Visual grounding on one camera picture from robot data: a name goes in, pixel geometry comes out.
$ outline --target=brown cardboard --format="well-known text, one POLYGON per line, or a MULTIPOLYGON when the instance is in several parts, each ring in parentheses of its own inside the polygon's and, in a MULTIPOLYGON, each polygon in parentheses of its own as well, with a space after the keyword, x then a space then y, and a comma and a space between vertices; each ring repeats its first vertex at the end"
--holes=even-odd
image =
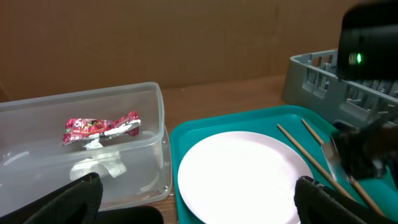
POLYGON ((284 74, 357 0, 0 1, 0 100, 284 74))

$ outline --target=teal tray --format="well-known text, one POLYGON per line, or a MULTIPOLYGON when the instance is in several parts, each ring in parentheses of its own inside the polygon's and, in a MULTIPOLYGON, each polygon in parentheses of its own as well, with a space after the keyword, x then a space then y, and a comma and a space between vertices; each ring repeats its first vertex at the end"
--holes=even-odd
MULTIPOLYGON (((196 224, 201 222, 184 204, 178 189, 178 168, 185 153, 197 142, 214 134, 227 131, 251 131, 276 138, 301 155, 299 150, 278 129, 277 124, 282 125, 326 170, 328 166, 319 144, 302 124, 304 118, 309 125, 323 139, 328 137, 334 127, 316 113, 299 106, 278 106, 263 110, 247 111, 236 114, 218 116, 214 118, 189 121, 177 126, 171 133, 170 143, 172 150, 172 162, 175 184, 175 196, 177 201, 178 219, 180 224, 196 224)), ((329 182, 303 157, 310 167, 314 179, 334 189, 329 182)), ((380 209, 390 219, 398 222, 398 194, 391 175, 385 175, 384 179, 361 180, 361 186, 369 196, 379 205, 380 209)), ((347 182, 340 184, 361 205, 365 206, 361 197, 347 182)))

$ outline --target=wooden chopstick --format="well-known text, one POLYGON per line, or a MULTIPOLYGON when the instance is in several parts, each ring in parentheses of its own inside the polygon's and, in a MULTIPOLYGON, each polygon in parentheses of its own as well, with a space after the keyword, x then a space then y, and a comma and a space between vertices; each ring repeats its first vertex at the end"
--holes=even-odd
POLYGON ((310 131, 310 133, 312 134, 312 136, 319 142, 320 145, 323 145, 323 141, 322 139, 318 136, 318 134, 311 128, 311 126, 304 120, 301 119, 301 121, 303 121, 303 124, 305 125, 305 127, 310 131))
POLYGON ((337 181, 335 181, 329 173, 301 146, 280 124, 278 128, 286 135, 286 137, 300 150, 300 152, 317 168, 317 170, 331 183, 337 191, 339 191, 345 197, 355 201, 355 199, 344 189, 337 181))
MULTIPOLYGON (((303 124, 305 127, 310 131, 312 136, 318 141, 320 145, 323 145, 322 139, 319 137, 319 135, 311 128, 311 126, 304 120, 302 119, 303 124)), ((378 205, 372 200, 372 198, 366 193, 366 191, 362 188, 362 186, 356 181, 353 177, 351 177, 350 180, 353 183, 354 189, 357 191, 357 193, 360 194, 362 199, 378 214, 382 215, 385 217, 385 214, 381 211, 381 209, 378 207, 378 205)))

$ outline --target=candy wrapper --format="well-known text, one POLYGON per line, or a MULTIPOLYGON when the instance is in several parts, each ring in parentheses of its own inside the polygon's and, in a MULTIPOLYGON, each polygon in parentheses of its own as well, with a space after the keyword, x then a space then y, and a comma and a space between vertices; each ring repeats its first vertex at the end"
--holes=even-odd
MULTIPOLYGON (((69 119, 65 126, 66 133, 63 135, 63 145, 84 141, 87 150, 103 147, 100 141, 111 139, 122 134, 136 136, 141 125, 136 111, 117 121, 104 119, 69 119)), ((93 156, 74 165, 70 171, 70 179, 77 180, 90 172, 96 172, 100 177, 111 175, 117 177, 127 171, 120 160, 120 153, 110 152, 93 156)))
POLYGON ((100 141, 114 138, 122 134, 136 136, 141 120, 136 111, 117 121, 105 119, 69 119, 65 125, 66 133, 63 135, 63 145, 100 138, 100 141))

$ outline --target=wooden table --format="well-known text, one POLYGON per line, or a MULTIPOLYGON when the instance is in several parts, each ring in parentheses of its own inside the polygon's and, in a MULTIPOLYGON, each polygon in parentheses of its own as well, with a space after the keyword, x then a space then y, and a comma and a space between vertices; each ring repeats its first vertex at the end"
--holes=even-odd
MULTIPOLYGON (((170 134, 179 124, 193 119, 283 105, 284 82, 284 76, 274 76, 164 89, 167 131, 170 134)), ((178 223, 174 188, 166 199, 149 205, 162 212, 166 224, 178 223)))

